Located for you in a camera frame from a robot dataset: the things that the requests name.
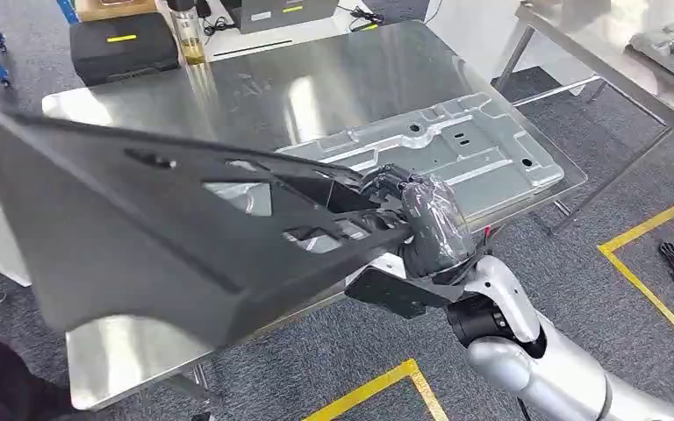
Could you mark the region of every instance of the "metal table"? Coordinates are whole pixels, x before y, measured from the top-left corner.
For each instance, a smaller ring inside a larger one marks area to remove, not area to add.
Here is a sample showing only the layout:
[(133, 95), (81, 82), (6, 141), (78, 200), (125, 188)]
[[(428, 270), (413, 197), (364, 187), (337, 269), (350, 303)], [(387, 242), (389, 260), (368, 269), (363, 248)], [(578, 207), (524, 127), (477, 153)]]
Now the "metal table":
[[(276, 150), (480, 91), (503, 104), (565, 176), (541, 194), (471, 220), (476, 231), (552, 203), (586, 177), (420, 22), (71, 90), (46, 96), (43, 111), (55, 118)], [(339, 282), (258, 334), (338, 299), (345, 285)], [(213, 352), (175, 327), (128, 316), (94, 321), (67, 338), (71, 395), (80, 409), (103, 408), (172, 376), (179, 380)]]
[(497, 89), (502, 89), (505, 85), (534, 31), (554, 41), (599, 75), (526, 98), (515, 103), (516, 105), (530, 103), (602, 78), (604, 82), (593, 99), (608, 84), (665, 127), (575, 210), (557, 203), (565, 214), (565, 219), (552, 230), (556, 232), (574, 221), (582, 209), (674, 134), (674, 74), (627, 47), (636, 33), (659, 29), (673, 23), (674, 0), (526, 0), (515, 14), (527, 25), (527, 29), (495, 83)]

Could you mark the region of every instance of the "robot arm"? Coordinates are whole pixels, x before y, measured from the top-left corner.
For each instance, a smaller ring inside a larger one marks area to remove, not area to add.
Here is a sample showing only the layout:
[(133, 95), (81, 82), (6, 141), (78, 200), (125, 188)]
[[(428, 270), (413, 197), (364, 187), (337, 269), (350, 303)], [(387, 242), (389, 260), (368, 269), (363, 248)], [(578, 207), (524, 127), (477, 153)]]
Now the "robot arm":
[(673, 404), (606, 372), (536, 311), (505, 263), (475, 250), (443, 182), (389, 165), (366, 176), (363, 192), (401, 198), (414, 237), (398, 250), (406, 277), (368, 267), (348, 296), (405, 318), (444, 308), (471, 366), (548, 419), (674, 421)]

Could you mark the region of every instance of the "hole in metal panel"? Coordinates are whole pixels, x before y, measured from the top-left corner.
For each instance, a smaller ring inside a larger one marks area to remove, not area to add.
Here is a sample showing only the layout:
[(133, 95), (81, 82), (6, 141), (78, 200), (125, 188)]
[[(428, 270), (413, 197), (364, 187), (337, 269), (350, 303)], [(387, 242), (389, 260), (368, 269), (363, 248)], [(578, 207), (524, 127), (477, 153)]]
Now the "hole in metal panel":
[(204, 182), (203, 188), (248, 215), (272, 216), (272, 192), (266, 182)]
[(340, 219), (335, 222), (342, 229), (342, 233), (351, 239), (363, 239), (368, 235), (368, 232), (349, 219)]
[(230, 165), (232, 167), (239, 167), (239, 168), (244, 168), (248, 171), (256, 172), (257, 168), (255, 168), (255, 165), (252, 164), (249, 161), (228, 161), (226, 165)]
[(151, 168), (174, 169), (177, 165), (175, 160), (160, 156), (156, 152), (140, 151), (138, 149), (126, 149), (125, 156)]
[(302, 226), (283, 232), (283, 238), (295, 243), (309, 253), (322, 254), (340, 247), (338, 239), (321, 228)]

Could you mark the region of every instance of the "black toolbox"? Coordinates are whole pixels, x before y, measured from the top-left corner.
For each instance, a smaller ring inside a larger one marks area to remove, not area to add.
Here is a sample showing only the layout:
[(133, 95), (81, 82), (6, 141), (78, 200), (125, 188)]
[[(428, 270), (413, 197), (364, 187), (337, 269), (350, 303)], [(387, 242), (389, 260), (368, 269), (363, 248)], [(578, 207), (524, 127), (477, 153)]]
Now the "black toolbox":
[(87, 86), (179, 68), (175, 39), (161, 13), (92, 20), (70, 28), (71, 60)]

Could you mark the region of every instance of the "gray device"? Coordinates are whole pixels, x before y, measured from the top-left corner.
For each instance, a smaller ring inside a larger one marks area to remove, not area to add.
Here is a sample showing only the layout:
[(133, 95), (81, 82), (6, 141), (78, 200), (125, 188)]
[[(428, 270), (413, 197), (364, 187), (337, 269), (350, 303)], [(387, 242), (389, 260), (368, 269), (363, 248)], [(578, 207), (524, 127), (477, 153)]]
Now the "gray device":
[(329, 18), (340, 0), (222, 0), (241, 33)]

